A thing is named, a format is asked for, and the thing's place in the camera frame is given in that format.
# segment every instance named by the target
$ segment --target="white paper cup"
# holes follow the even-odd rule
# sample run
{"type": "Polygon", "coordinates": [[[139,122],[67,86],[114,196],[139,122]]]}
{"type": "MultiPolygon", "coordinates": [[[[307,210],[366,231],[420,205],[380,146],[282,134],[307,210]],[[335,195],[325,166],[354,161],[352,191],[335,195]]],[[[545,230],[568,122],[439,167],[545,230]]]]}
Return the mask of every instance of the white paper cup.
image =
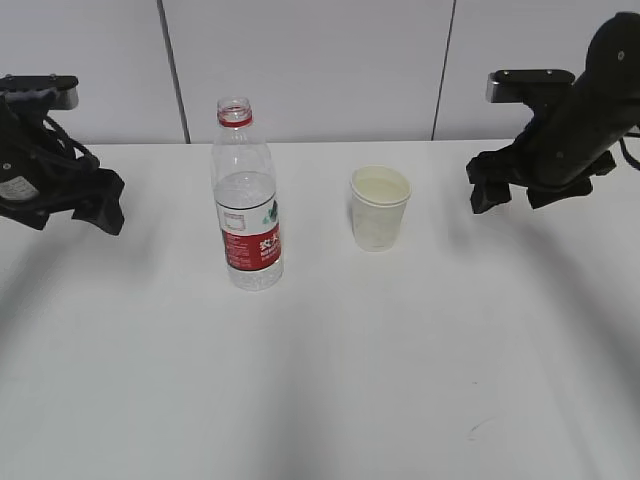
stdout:
{"type": "Polygon", "coordinates": [[[411,185],[399,172],[371,165],[351,177],[351,220],[356,243],[368,252],[393,246],[400,232],[411,185]]]}

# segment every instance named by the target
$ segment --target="cable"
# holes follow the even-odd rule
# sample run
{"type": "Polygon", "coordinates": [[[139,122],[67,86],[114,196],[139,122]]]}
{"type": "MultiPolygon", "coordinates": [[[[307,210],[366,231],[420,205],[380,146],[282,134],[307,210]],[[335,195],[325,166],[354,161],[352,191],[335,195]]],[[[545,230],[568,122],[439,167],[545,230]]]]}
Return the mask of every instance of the cable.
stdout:
{"type": "Polygon", "coordinates": [[[629,165],[631,165],[636,170],[640,170],[640,162],[636,160],[636,158],[629,153],[627,149],[627,144],[624,141],[624,137],[620,138],[620,150],[622,151],[622,156],[627,161],[629,165]]]}

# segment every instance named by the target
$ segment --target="table surface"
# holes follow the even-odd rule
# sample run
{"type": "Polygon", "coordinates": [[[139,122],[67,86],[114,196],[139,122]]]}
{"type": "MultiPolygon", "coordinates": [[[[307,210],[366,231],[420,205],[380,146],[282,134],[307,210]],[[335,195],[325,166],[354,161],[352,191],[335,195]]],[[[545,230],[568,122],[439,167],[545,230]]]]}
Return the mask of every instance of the table surface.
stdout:
{"type": "Polygon", "coordinates": [[[637,478],[640,174],[474,216],[464,166],[504,144],[272,145],[260,293],[227,280],[208,146],[94,147],[120,237],[0,222],[0,479],[637,478]],[[348,219],[368,163],[413,184],[382,254],[348,219]]]}

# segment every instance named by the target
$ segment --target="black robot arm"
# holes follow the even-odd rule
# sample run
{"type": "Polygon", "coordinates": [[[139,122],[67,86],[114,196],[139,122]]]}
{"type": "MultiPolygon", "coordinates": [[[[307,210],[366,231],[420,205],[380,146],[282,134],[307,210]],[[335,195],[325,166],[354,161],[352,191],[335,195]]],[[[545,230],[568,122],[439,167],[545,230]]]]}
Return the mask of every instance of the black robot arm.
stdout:
{"type": "Polygon", "coordinates": [[[490,102],[524,103],[533,119],[511,145],[467,165],[474,213],[509,202],[509,184],[526,187],[533,208],[588,195],[590,177],[615,168],[609,147],[640,124],[640,15],[618,13],[600,27],[574,79],[564,70],[489,76],[490,102]]]}
{"type": "Polygon", "coordinates": [[[124,182],[48,116],[76,106],[77,84],[56,75],[0,79],[0,215],[42,230],[50,214],[73,210],[118,235],[124,182]]]}

